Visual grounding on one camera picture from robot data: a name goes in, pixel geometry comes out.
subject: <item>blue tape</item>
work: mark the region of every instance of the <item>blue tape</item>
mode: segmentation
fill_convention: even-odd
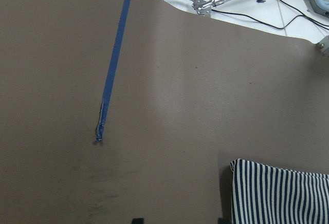
[[[119,60],[119,56],[120,56],[122,38],[123,38],[123,34],[124,34],[125,22],[126,22],[127,16],[128,16],[129,5],[130,5],[130,0],[123,1],[117,35],[115,38],[111,61],[109,63],[109,68],[108,68],[107,77],[106,77],[106,81],[105,81],[105,87],[104,87],[104,91],[103,91],[103,98],[102,98],[103,100],[102,100],[102,105],[101,105],[101,111],[100,111],[100,115],[99,115],[98,125],[96,128],[96,142],[100,142],[103,140],[104,125],[106,123],[106,116],[107,116],[109,101],[111,99],[115,72],[116,72],[117,66],[118,66],[118,60]]]

